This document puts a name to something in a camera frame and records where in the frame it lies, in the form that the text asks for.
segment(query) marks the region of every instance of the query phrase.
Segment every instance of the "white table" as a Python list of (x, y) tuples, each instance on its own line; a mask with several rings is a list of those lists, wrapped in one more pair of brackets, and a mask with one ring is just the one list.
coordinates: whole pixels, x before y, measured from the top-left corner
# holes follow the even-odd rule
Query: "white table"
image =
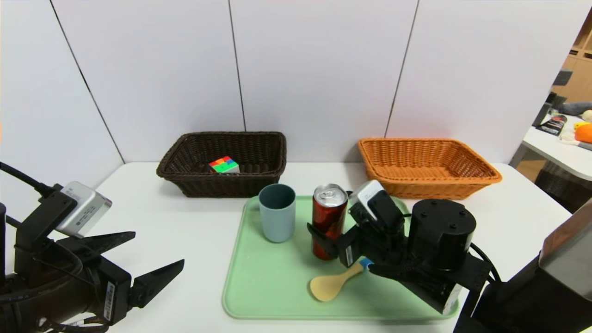
[[(573, 129), (574, 123), (582, 121), (578, 117), (566, 117), (568, 121), (564, 130)], [(592, 151), (560, 143), (558, 137), (530, 127), (522, 141), (522, 146), (512, 159), (511, 165), (516, 166), (522, 160), (526, 153), (525, 148), (532, 149), (576, 177), (592, 181)]]
[[(463, 204), (477, 218), (474, 242), (508, 279), (537, 255), (545, 236), (570, 214), (513, 168), (494, 166), (504, 180)], [(156, 167), (157, 163), (126, 164), (99, 187), (113, 207), (91, 234), (137, 232), (136, 239), (105, 254), (133, 277), (181, 258), (185, 269), (152, 303), (130, 311), (110, 332), (452, 332), (456, 319), (396, 326), (229, 317), (221, 295), (246, 199), (186, 198), (175, 185), (156, 176)], [(310, 195), (323, 182), (354, 189), (365, 181), (362, 164), (289, 163), (281, 177), (282, 183), (303, 195)], [(411, 206), (416, 201), (406, 202)]]

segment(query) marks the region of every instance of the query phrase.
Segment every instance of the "rubik's cube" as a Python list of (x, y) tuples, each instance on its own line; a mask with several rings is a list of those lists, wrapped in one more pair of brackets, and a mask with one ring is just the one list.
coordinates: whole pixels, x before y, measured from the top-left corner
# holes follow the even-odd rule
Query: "rubik's cube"
[(210, 163), (210, 167), (212, 168), (212, 172), (240, 173), (239, 165), (228, 156), (224, 156), (221, 159), (217, 159), (216, 161)]

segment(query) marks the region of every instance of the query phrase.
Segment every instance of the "cup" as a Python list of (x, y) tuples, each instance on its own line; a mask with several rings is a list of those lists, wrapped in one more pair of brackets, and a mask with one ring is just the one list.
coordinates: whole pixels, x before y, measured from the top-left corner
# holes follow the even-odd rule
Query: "cup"
[(296, 222), (296, 192), (290, 186), (271, 184), (259, 192), (259, 211), (265, 237), (285, 242), (294, 234)]

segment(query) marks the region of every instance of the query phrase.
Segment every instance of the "can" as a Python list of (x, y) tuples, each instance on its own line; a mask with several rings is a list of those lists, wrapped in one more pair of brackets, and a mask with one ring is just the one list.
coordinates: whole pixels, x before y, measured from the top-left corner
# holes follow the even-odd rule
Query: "can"
[[(314, 190), (313, 226), (331, 239), (343, 232), (348, 194), (339, 185), (324, 184)], [(322, 260), (331, 260), (323, 247), (313, 239), (313, 254)]]

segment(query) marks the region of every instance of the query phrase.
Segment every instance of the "brown wicker basket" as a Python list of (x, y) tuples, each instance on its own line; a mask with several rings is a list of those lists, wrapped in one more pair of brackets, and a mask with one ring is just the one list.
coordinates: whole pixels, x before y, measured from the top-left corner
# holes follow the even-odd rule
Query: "brown wicker basket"
[[(210, 173), (210, 163), (230, 156), (239, 174)], [(279, 181), (286, 167), (286, 138), (280, 132), (201, 132), (181, 136), (156, 174), (188, 197), (248, 198)]]
[(465, 199), (500, 173), (452, 139), (367, 138), (358, 142), (370, 179), (399, 198)]

